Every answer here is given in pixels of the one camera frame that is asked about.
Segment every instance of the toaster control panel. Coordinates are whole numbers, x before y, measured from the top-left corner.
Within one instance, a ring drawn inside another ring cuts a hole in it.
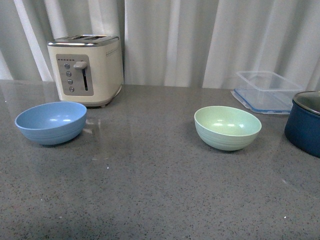
[[[89,57],[85,54],[57,54],[63,93],[68,96],[93,96]]]

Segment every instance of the pot lid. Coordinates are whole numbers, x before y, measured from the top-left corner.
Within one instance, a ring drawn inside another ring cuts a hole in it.
[[[320,116],[320,91],[303,91],[293,97],[303,109]]]

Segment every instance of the curtain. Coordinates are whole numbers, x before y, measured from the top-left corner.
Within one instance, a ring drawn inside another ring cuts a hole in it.
[[[54,81],[47,41],[121,39],[124,83],[234,88],[271,71],[320,91],[318,0],[0,0],[0,79]]]

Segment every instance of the cream toaster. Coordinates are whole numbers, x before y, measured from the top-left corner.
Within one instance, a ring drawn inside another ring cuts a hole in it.
[[[124,83],[120,39],[107,35],[76,35],[47,44],[61,101],[104,107]]]

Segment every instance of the clear plastic container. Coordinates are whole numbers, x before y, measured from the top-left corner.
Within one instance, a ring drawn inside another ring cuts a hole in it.
[[[271,71],[239,71],[243,86],[233,96],[255,113],[290,114],[294,95],[302,86]]]

